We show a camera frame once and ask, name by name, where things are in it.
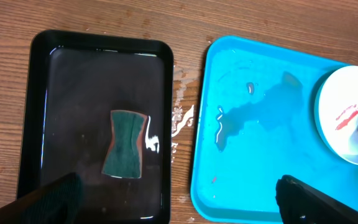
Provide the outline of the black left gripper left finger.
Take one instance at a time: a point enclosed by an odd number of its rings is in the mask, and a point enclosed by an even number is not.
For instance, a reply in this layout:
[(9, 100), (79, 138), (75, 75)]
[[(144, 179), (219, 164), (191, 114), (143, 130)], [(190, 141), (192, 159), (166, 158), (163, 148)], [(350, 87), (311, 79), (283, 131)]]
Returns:
[(0, 208), (0, 224), (73, 223), (83, 198), (83, 183), (67, 174)]

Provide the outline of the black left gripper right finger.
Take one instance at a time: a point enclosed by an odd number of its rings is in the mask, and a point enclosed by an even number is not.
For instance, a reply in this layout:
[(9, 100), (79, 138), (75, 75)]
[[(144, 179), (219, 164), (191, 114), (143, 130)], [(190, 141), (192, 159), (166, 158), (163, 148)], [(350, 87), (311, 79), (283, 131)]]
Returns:
[(358, 224), (358, 211), (290, 175), (275, 190), (284, 224)]

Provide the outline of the light blue round plate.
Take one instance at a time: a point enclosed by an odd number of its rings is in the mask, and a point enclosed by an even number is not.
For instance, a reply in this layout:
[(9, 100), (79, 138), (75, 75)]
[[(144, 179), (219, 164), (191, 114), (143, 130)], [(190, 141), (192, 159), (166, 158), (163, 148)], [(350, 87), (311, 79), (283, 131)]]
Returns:
[(358, 165), (358, 66), (339, 68), (325, 79), (316, 94), (314, 119), (327, 147)]

